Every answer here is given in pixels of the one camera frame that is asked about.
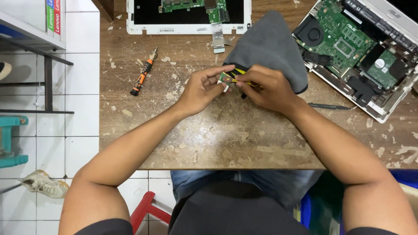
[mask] orange screwdriver handle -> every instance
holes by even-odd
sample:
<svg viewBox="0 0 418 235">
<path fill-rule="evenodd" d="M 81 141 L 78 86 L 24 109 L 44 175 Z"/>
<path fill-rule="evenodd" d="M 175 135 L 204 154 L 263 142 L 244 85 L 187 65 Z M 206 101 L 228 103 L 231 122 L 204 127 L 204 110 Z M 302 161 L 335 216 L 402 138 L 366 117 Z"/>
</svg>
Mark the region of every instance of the orange screwdriver handle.
<svg viewBox="0 0 418 235">
<path fill-rule="evenodd" d="M 153 60 L 152 59 L 148 59 L 144 63 L 143 72 L 141 73 L 141 75 L 139 75 L 139 78 L 136 81 L 135 86 L 133 87 L 132 91 L 130 91 L 131 95 L 138 96 L 139 90 L 141 89 L 141 86 L 144 83 L 145 77 L 151 71 L 152 66 L 153 66 Z"/>
</svg>

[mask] gray cloth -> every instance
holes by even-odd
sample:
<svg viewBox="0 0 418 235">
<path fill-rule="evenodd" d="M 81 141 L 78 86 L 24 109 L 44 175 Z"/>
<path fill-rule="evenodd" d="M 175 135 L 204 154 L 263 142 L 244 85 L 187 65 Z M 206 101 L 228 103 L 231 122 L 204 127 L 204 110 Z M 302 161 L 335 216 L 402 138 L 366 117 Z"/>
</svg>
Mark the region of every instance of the gray cloth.
<svg viewBox="0 0 418 235">
<path fill-rule="evenodd" d="M 281 70 L 293 92 L 299 94 L 308 88 L 308 73 L 298 45 L 285 19 L 275 10 L 268 11 L 244 33 L 224 64 L 236 64 L 246 69 L 259 64 Z"/>
</svg>

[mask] hand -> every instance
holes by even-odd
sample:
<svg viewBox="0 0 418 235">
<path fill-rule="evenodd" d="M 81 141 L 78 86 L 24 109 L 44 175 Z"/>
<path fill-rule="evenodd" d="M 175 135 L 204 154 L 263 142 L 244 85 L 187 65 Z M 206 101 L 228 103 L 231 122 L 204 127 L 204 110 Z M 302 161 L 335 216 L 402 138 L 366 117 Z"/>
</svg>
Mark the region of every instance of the hand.
<svg viewBox="0 0 418 235">
<path fill-rule="evenodd" d="M 178 107 L 186 117 L 200 113 L 227 87 L 225 83 L 217 84 L 219 75 L 234 68 L 235 65 L 226 65 L 193 72 L 174 106 Z"/>
<path fill-rule="evenodd" d="M 235 76 L 235 79 L 240 81 L 237 82 L 237 87 L 240 87 L 255 104 L 279 111 L 286 116 L 290 115 L 301 101 L 281 71 L 253 65 L 245 74 Z M 256 87 L 256 91 L 245 83 L 249 81 L 256 82 L 263 88 Z"/>
</svg>

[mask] worn desk surface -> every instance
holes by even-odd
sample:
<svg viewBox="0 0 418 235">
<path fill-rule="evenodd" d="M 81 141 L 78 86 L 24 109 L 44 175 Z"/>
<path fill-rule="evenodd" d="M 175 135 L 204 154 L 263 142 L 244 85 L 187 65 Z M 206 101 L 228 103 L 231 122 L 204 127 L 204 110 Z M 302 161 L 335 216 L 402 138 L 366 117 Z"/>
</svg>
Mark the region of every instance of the worn desk surface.
<svg viewBox="0 0 418 235">
<path fill-rule="evenodd" d="M 315 0 L 252 0 L 252 19 L 267 10 L 280 11 L 291 30 Z M 129 35 L 125 1 L 116 3 L 120 19 L 101 20 L 100 147 L 159 114 L 180 96 L 189 75 L 219 66 L 224 54 L 213 54 L 211 35 Z M 239 35 L 226 35 L 236 43 Z M 139 75 L 138 60 L 159 48 L 151 77 L 140 96 L 129 94 Z M 313 74 L 301 95 L 308 102 L 353 104 Z M 409 94 L 385 124 L 360 109 L 318 110 L 376 151 L 388 168 L 418 168 L 418 99 Z M 197 116 L 187 118 L 154 150 L 141 169 L 321 169 L 299 131 L 283 116 L 254 106 L 240 93 L 220 96 Z"/>
</svg>

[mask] barcode sticker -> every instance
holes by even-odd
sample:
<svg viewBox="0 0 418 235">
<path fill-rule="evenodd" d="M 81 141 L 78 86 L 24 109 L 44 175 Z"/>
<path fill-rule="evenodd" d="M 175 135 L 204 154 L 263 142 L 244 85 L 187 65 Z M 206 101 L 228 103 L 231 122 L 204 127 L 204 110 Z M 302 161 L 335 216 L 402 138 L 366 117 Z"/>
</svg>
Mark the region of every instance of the barcode sticker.
<svg viewBox="0 0 418 235">
<path fill-rule="evenodd" d="M 174 28 L 160 28 L 160 32 L 174 32 Z"/>
</svg>

